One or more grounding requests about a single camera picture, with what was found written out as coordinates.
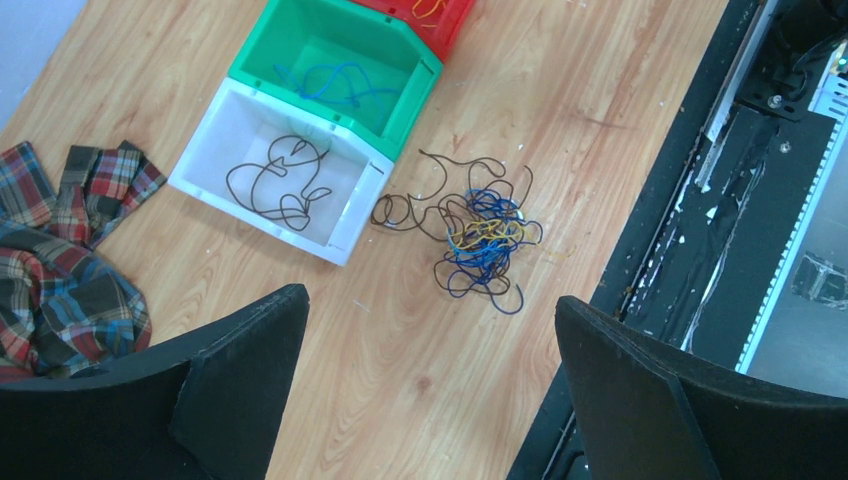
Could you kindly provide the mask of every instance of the white floor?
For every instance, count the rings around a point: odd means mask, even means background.
[[[0,0],[0,130],[38,78],[86,0]],[[0,145],[0,150],[11,145]]]

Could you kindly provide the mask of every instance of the screw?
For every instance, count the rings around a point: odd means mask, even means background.
[[[769,99],[768,99],[769,108],[780,108],[780,105],[782,105],[782,104],[783,104],[783,97],[781,97],[780,95],[774,95],[774,96],[769,97]]]

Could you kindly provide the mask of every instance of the green plastic bin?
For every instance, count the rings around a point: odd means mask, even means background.
[[[229,76],[396,161],[441,72],[400,20],[348,0],[271,0]]]

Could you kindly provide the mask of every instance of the tangled wires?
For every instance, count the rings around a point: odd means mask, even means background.
[[[280,149],[282,149],[283,152],[288,152],[288,155],[275,156],[273,154],[275,150],[279,151]],[[268,145],[268,161],[264,165],[260,165],[258,163],[243,163],[231,168],[230,171],[227,172],[227,189],[230,191],[230,195],[233,196],[233,199],[243,208],[271,221],[283,221],[290,229],[302,232],[309,226],[309,222],[312,219],[309,215],[309,209],[312,206],[312,203],[317,202],[318,200],[321,200],[333,193],[333,191],[327,187],[317,187],[310,190],[312,182],[315,181],[315,178],[318,176],[318,172],[321,171],[321,161],[324,160],[327,153],[329,153],[329,150],[324,153],[319,153],[315,145],[299,135],[283,135],[276,138],[270,145]],[[267,194],[262,194],[269,190],[276,189],[264,188],[261,192],[257,191],[259,181],[262,180],[263,177],[266,177],[266,174],[271,175],[270,179],[273,179],[274,177],[286,178],[289,176],[290,172],[295,172],[296,167],[306,167],[308,165],[314,165],[311,176],[308,175],[308,172],[304,172],[307,173],[306,175],[292,174],[292,177],[298,177],[301,179],[308,178],[303,188],[300,190],[300,196],[292,193],[285,193],[276,199],[273,199],[269,198]],[[234,188],[236,180],[234,177],[237,176],[236,174],[239,171],[245,170],[255,172],[255,176],[250,184],[247,199],[242,200],[240,195],[236,194],[237,189]],[[244,185],[244,182],[238,182],[238,185],[242,187],[246,186]],[[272,191],[271,195],[276,196],[277,193]],[[257,206],[259,203],[262,203],[269,208],[260,208]]]
[[[506,167],[494,158],[481,157],[463,163],[443,155],[419,152],[442,169],[444,178],[439,188],[424,198],[411,194],[383,195],[371,213],[371,223],[399,232],[417,229],[437,242],[446,243],[448,250],[433,265],[433,276],[439,287],[454,298],[462,298],[470,292],[488,295],[500,312],[518,313],[524,307],[521,287],[515,286],[520,303],[513,310],[503,308],[497,297],[506,295],[512,288],[507,276],[512,254],[522,246],[538,245],[544,235],[539,222],[527,221],[521,213],[521,206],[533,185],[533,171],[524,167],[530,181],[521,201],[516,202],[514,185],[503,179]],[[434,205],[425,207],[419,217],[415,203],[435,199],[447,184],[447,168],[443,161],[468,167],[466,192],[444,195]],[[494,179],[482,188],[475,188],[472,180],[475,169],[485,170]],[[438,218],[435,229],[425,226],[428,217]]]

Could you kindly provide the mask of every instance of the yellow wire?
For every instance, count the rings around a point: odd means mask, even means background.
[[[412,6],[412,16],[415,17],[417,20],[422,20],[422,19],[425,19],[425,18],[433,15],[434,13],[436,13],[436,10],[439,7],[443,7],[443,8],[447,7],[445,0],[436,0],[436,3],[433,4],[433,8],[431,8],[429,12],[425,13],[424,15],[418,15],[417,13],[415,13],[415,11],[418,9],[418,7],[423,2],[424,2],[424,0],[418,0],[417,2],[415,2],[415,5]],[[421,25],[421,26],[423,28],[436,28],[437,25],[436,24],[424,24],[424,25]]]
[[[471,242],[465,242],[465,237],[469,234],[474,234],[475,238]],[[471,222],[465,225],[463,231],[451,234],[451,241],[456,249],[461,251],[467,251],[484,240],[508,240],[518,242],[522,238],[530,238],[530,232],[527,227],[515,220],[504,222],[500,219]]]
[[[576,245],[571,245],[570,247],[566,248],[565,253],[555,253],[542,246],[540,246],[539,248],[542,249],[543,253],[548,254],[548,256],[554,260],[567,260],[571,258],[575,253],[577,253]]]

